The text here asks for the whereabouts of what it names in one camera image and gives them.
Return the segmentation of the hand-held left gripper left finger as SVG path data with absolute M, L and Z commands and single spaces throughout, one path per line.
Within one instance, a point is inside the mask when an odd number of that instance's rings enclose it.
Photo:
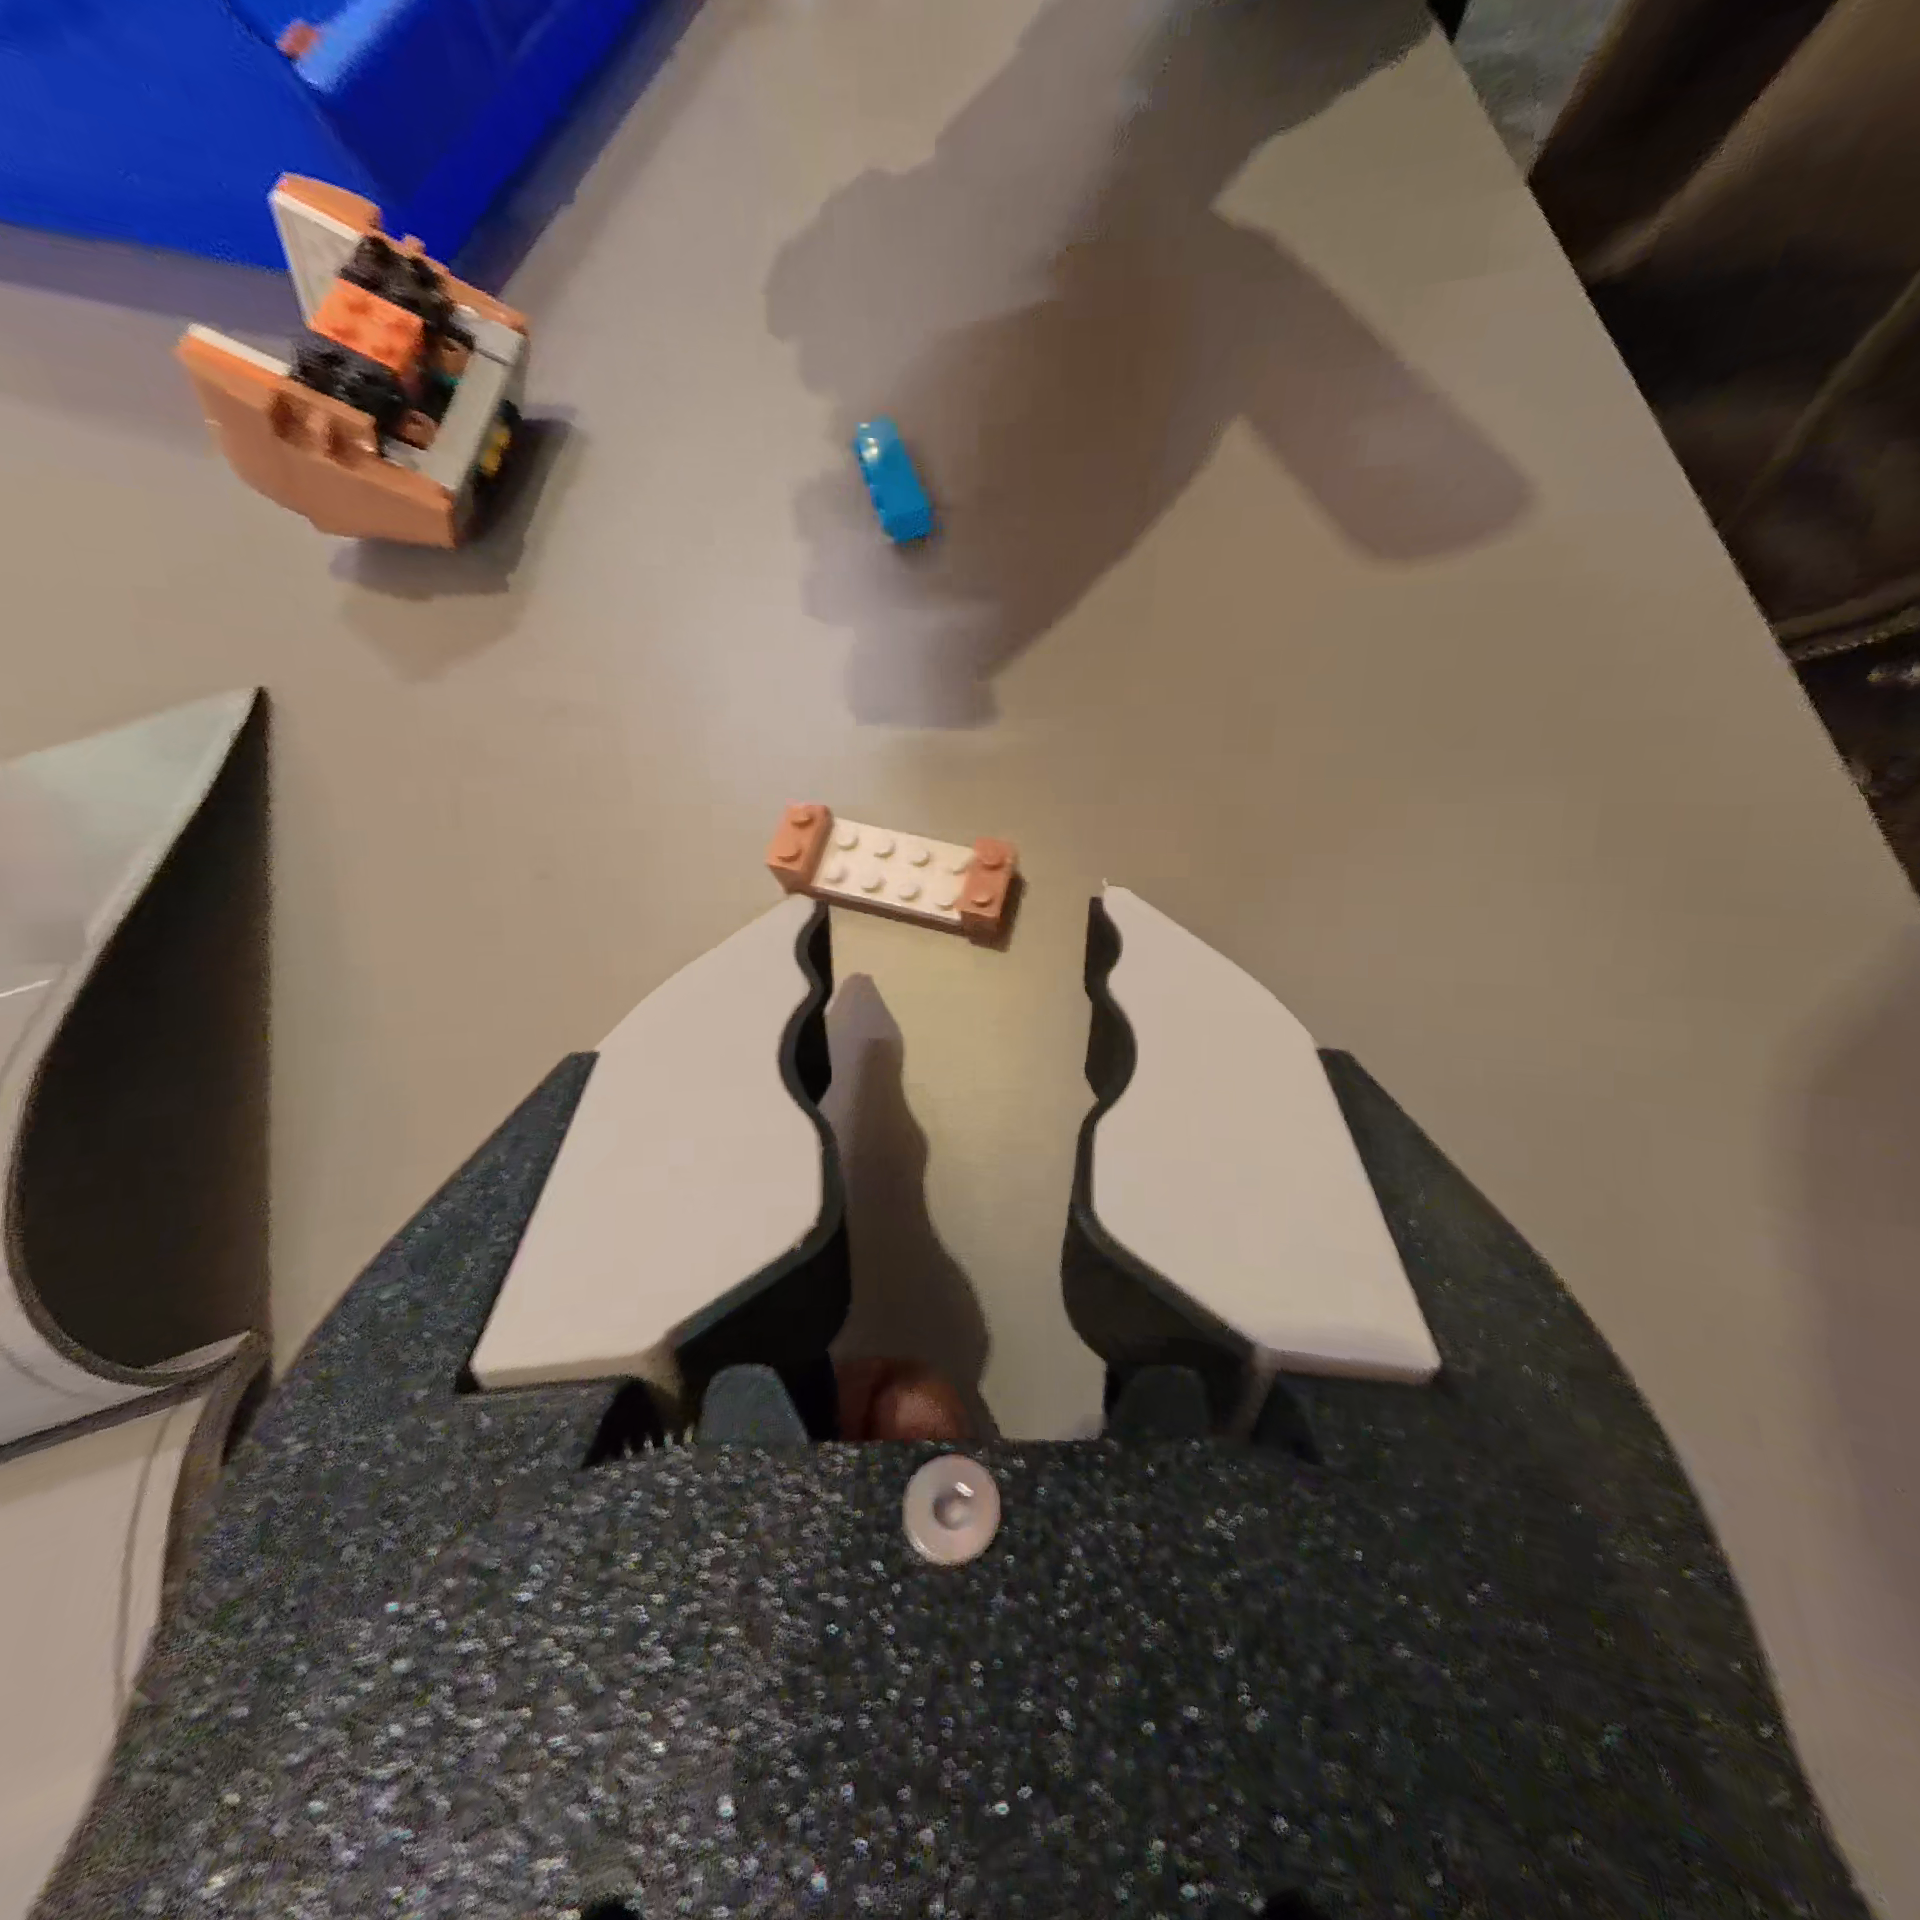
M 831 985 L 829 915 L 784 899 L 612 1026 L 468 1356 L 479 1388 L 693 1394 L 829 1348 L 848 1304 L 819 1111 Z

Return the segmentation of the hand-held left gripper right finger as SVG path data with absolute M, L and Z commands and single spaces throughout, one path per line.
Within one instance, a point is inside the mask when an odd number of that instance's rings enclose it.
M 1424 1383 L 1442 1366 L 1321 1051 L 1250 971 L 1141 895 L 1086 924 L 1066 1304 L 1107 1369 Z

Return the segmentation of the long orange studded plate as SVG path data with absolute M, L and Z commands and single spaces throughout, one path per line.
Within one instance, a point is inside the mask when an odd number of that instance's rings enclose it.
M 787 895 L 995 947 L 1021 889 L 1021 855 L 997 836 L 950 844 L 880 830 L 825 804 L 787 804 L 763 856 Z

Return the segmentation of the white studded plate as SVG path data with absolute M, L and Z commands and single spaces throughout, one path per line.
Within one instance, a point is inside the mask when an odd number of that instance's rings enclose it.
M 848 910 L 955 927 L 969 844 L 834 816 L 829 853 L 810 891 Z

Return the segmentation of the grey instruction booklet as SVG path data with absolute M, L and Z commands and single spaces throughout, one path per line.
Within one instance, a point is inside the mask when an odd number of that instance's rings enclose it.
M 271 1358 L 256 703 L 4 765 L 4 1916 L 97 1793 Z

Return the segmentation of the long blue brick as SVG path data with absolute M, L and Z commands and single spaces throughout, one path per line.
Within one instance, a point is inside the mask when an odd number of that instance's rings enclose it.
M 851 453 L 885 540 L 928 540 L 936 522 L 933 500 L 898 424 L 888 417 L 860 419 L 851 431 Z

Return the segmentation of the brown toy brick model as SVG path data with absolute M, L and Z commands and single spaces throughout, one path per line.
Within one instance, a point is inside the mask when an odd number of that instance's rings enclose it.
M 522 424 L 526 318 L 338 185 L 281 176 L 270 210 L 302 329 L 281 358 L 182 333 L 174 359 L 212 446 L 322 535 L 467 545 Z

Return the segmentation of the blue plastic bin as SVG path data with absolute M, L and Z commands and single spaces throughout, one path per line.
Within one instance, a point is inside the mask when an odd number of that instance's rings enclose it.
M 650 10 L 4 2 L 4 225 L 271 267 L 302 176 L 449 263 Z M 298 62 L 290 21 L 325 29 Z

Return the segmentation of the grey desk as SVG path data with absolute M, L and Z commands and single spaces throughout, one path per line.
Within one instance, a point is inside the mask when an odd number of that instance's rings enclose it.
M 1101 881 L 1257 975 L 1633 1371 L 1859 1890 L 1914 1916 L 1914 897 L 1442 40 L 1144 6 L 649 21 L 484 263 L 562 419 L 498 542 L 352 559 L 210 447 L 286 288 L 4 230 L 4 758 L 271 703 L 271 1334 L 750 920 L 782 804 L 1005 835 L 1002 955 L 866 917 L 1000 1430 Z M 933 532 L 876 525 L 898 424 Z

